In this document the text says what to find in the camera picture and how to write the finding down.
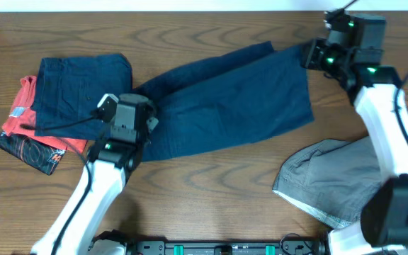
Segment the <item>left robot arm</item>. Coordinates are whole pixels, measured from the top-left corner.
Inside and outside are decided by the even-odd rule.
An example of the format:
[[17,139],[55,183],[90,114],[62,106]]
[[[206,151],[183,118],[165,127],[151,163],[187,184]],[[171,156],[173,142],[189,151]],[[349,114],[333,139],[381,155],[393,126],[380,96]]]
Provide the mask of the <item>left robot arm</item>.
[[110,205],[142,161],[157,108],[145,96],[105,94],[96,115],[108,127],[90,148],[73,194],[32,254],[127,254],[128,241],[116,231],[97,234]]

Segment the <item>grey shorts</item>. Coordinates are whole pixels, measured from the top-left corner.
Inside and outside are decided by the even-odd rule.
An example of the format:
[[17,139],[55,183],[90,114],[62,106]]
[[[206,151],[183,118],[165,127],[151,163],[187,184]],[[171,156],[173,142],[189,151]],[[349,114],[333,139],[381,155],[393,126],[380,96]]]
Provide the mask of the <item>grey shorts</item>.
[[382,184],[369,137],[355,142],[326,139],[291,155],[272,191],[333,229],[359,220]]

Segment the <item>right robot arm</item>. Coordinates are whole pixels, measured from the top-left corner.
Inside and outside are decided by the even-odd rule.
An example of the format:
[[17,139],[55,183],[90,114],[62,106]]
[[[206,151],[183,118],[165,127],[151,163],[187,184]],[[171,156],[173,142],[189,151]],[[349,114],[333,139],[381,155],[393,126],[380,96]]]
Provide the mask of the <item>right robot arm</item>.
[[328,235],[329,254],[372,254],[408,247],[408,111],[402,81],[383,66],[382,16],[328,11],[326,38],[303,45],[301,66],[337,80],[361,116],[378,158],[382,185],[358,222]]

